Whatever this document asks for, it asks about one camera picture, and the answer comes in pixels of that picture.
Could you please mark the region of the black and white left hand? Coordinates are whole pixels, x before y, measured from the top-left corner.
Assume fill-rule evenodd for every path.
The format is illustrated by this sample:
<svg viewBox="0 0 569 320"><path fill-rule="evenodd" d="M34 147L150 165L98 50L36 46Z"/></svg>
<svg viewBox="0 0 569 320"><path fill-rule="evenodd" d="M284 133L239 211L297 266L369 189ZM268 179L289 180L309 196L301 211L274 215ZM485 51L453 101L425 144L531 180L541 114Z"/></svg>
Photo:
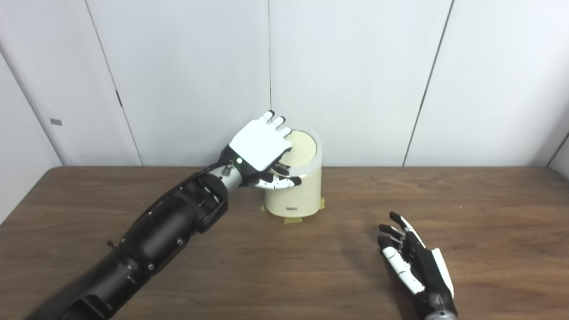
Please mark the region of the black and white left hand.
<svg viewBox="0 0 569 320"><path fill-rule="evenodd" d="M301 185L301 177L292 176L279 162L293 147L286 140L292 130L283 125L285 121L267 111L246 124L222 150L219 160L224 166L215 173L228 192L237 187L283 190Z"/></svg>

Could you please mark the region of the black and white right hand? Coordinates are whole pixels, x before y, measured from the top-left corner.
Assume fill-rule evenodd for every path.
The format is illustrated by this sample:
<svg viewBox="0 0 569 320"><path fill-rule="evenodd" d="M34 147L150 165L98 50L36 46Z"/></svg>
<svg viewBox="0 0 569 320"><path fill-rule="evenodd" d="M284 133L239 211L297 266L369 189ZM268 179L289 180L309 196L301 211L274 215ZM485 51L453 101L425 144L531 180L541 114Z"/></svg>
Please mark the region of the black and white right hand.
<svg viewBox="0 0 569 320"><path fill-rule="evenodd" d="M401 215L390 212L398 228L380 224L380 254L413 296L420 320L457 320L455 290L439 248L429 249L414 227Z"/></svg>

